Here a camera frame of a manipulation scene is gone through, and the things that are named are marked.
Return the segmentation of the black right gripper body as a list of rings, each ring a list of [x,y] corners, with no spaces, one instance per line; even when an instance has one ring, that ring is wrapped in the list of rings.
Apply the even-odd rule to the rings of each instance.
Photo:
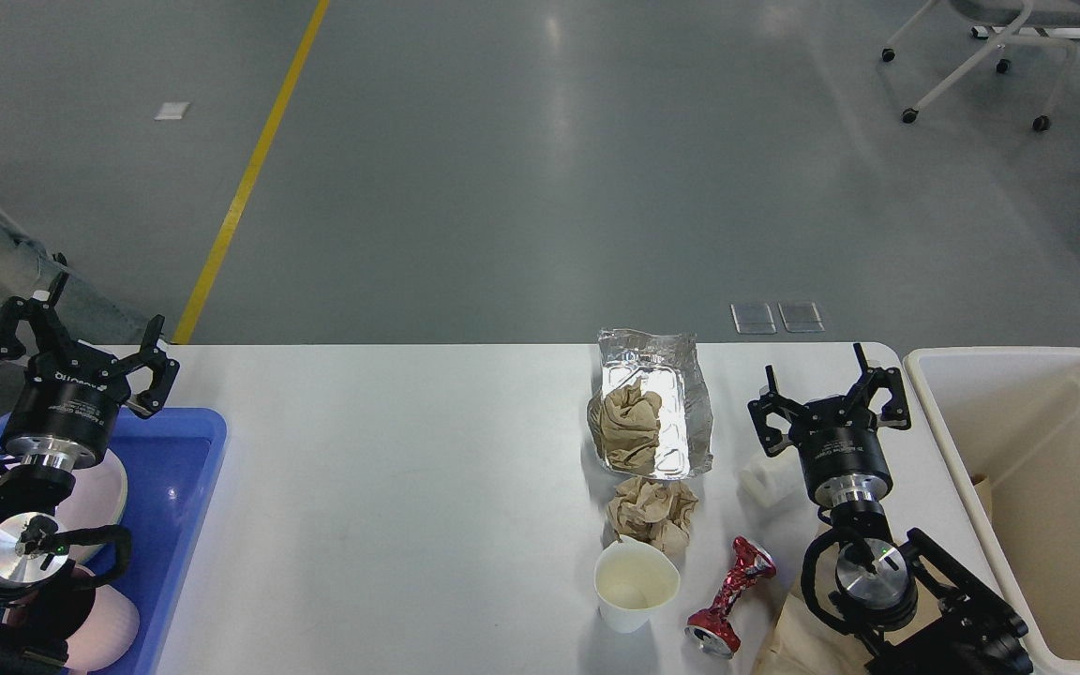
[[[822,510],[853,501],[878,503],[894,487],[869,406],[840,397],[806,402],[789,437],[802,465],[807,496]]]

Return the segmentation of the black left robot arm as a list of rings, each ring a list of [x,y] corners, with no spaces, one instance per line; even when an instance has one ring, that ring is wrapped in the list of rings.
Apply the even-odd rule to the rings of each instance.
[[[129,571],[129,527],[69,530],[57,507],[73,494],[76,471],[102,464],[119,413],[161,411],[180,368],[161,347],[159,315],[125,357],[75,340],[56,311],[68,278],[0,307],[0,364],[26,356],[21,323],[36,345],[0,436],[0,674],[60,672],[76,627],[57,611],[87,608]]]

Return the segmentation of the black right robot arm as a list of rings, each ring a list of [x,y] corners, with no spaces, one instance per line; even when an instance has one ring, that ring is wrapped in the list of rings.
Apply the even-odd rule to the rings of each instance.
[[[793,449],[823,522],[799,576],[807,610],[861,642],[869,674],[1031,674],[1028,625],[1011,604],[918,527],[895,541],[883,507],[894,487],[883,428],[908,430],[903,373],[867,360],[846,393],[785,397],[772,365],[747,403],[762,453]]]

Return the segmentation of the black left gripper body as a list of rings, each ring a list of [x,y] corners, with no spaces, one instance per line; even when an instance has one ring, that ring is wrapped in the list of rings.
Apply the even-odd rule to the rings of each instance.
[[[0,449],[22,465],[82,470],[102,464],[123,406],[107,390],[59,375],[26,382]]]

